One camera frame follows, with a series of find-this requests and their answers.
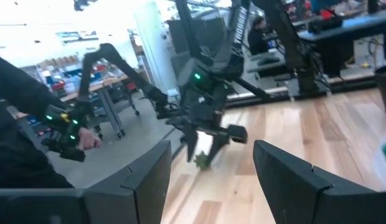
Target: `person in background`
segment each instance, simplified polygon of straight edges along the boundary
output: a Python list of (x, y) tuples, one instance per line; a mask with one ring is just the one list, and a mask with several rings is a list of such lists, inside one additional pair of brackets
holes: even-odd
[[(64, 108), (47, 86), (0, 57), (0, 100), (6, 100), (20, 112), (43, 121), (49, 105)], [(100, 139), (81, 128), (80, 150), (100, 146)], [(0, 102), (0, 189), (73, 188), (54, 171), (46, 155), (20, 132), (17, 121)]]
[(263, 40), (263, 30), (266, 28), (265, 18), (258, 16), (252, 23), (252, 28), (248, 33), (248, 44), (251, 55), (262, 54), (269, 51), (268, 42)]

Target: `wooden floor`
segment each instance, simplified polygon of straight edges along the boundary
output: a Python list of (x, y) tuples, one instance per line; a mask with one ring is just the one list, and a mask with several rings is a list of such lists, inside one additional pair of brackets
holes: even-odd
[[(374, 164), (386, 137), (378, 90), (228, 111), (224, 123), (247, 128), (247, 145), (231, 143), (200, 172), (183, 150), (174, 160), (162, 224), (275, 223), (253, 165), (253, 142), (263, 139), (312, 164), (374, 190), (386, 190)], [(200, 136), (197, 152), (211, 138)]]

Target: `white wall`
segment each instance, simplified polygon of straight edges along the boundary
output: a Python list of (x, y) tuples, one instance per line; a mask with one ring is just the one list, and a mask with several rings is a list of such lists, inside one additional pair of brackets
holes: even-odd
[[(122, 19), (116, 18), (114, 12), (104, 10), (100, 5), (94, 5), (84, 12), (75, 12), (71, 0), (30, 0), (27, 4), (25, 1), (19, 1), (19, 6), (15, 6), (12, 1), (0, 0), (0, 2), (4, 3), (0, 7), (0, 24), (27, 24), (27, 26), (0, 26), (0, 47), (6, 47), (0, 49), (0, 56), (15, 66), (34, 65), (47, 58), (74, 55), (76, 52), (82, 56), (87, 52), (87, 48), (109, 42), (115, 45), (132, 67), (138, 67), (138, 60), (127, 31), (135, 24), (130, 13), (124, 13)], [(55, 34), (83, 30), (97, 31), (100, 40), (63, 46)]]
[(152, 80), (163, 93), (176, 88), (176, 77), (171, 64), (171, 53), (157, 4), (154, 1), (140, 2), (133, 8), (142, 47), (148, 60)]

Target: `black robotic arm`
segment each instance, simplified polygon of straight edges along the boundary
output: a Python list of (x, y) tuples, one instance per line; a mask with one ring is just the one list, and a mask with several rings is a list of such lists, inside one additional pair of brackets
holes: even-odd
[(138, 88), (142, 89), (145, 96), (153, 102), (158, 119), (169, 118), (175, 107), (171, 107), (167, 101), (167, 95), (158, 88), (152, 86), (133, 70), (111, 44), (101, 44), (96, 52), (84, 56), (82, 67), (82, 79), (78, 92), (77, 102), (73, 108), (58, 108), (50, 105), (45, 113), (45, 123), (58, 132), (55, 138), (51, 136), (42, 143), (49, 147), (50, 151), (59, 152), (65, 159), (83, 162), (85, 153), (76, 148), (79, 143), (78, 132), (87, 123), (87, 114), (90, 110), (89, 85), (92, 66), (99, 59), (104, 58), (116, 65), (124, 74), (128, 74)]

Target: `gray floor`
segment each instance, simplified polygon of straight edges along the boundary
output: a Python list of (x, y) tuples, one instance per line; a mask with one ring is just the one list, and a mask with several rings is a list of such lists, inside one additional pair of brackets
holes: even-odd
[[(88, 151), (84, 163), (61, 159), (58, 154), (50, 152), (48, 155), (55, 170), (74, 186), (89, 187), (137, 159), (173, 129), (164, 124), (165, 120), (156, 119), (150, 102), (139, 100), (140, 93), (135, 93), (133, 98), (140, 116), (136, 116), (132, 108), (120, 113), (126, 131), (123, 139), (117, 140), (110, 124), (104, 123), (101, 125), (105, 137), (102, 147)], [(172, 150), (175, 150), (181, 145), (180, 137), (181, 133), (174, 130), (165, 140), (170, 140)]]

